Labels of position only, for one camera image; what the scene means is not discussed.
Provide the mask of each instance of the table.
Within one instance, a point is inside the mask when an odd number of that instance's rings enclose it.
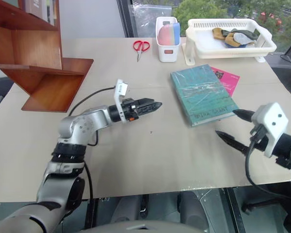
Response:
[[[236,116],[191,128],[173,91],[170,72],[189,68],[181,48],[176,63],[161,63],[154,38],[140,62],[132,49],[136,38],[100,38],[63,41],[64,57],[94,58],[95,62],[71,107],[90,93],[113,86],[117,79],[129,84],[126,97],[153,98],[163,103],[154,113],[127,124],[115,123],[99,131],[99,146],[88,147],[85,160],[93,179],[94,197],[114,197],[202,188],[249,185],[244,156],[215,133],[222,130],[249,144],[253,124]],[[240,75],[233,94],[239,108],[256,110],[277,101],[290,123],[291,94],[267,63],[254,58],[197,59]],[[66,113],[21,111],[28,95],[13,85],[0,105],[0,202],[33,201],[58,137],[58,124]],[[99,105],[114,104],[106,91],[79,106],[75,114]],[[251,177],[256,183],[291,179],[291,171],[254,151]],[[83,198],[89,197],[88,186]]]

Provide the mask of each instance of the white wall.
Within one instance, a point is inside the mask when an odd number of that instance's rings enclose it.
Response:
[[[60,0],[62,39],[125,37],[116,0]]]

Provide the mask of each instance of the teal book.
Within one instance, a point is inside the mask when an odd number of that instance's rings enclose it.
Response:
[[[172,72],[170,76],[191,126],[232,116],[238,109],[209,65]]]

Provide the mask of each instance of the white container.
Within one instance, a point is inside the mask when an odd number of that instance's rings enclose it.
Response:
[[[272,34],[252,19],[246,18],[203,18],[190,19],[189,28],[185,34],[186,44],[182,45],[187,65],[195,65],[194,53],[199,58],[230,58],[230,57],[255,57],[258,62],[265,62],[264,56],[276,50],[277,46],[272,41]],[[212,29],[222,28],[231,31],[255,29],[260,33],[254,45],[246,48],[227,48],[224,41],[213,38]]]
[[[160,29],[170,23],[178,23],[175,17],[157,17],[156,18],[156,43],[159,47],[159,58],[161,62],[175,62],[178,56],[180,40],[178,45],[160,45],[157,37]]]

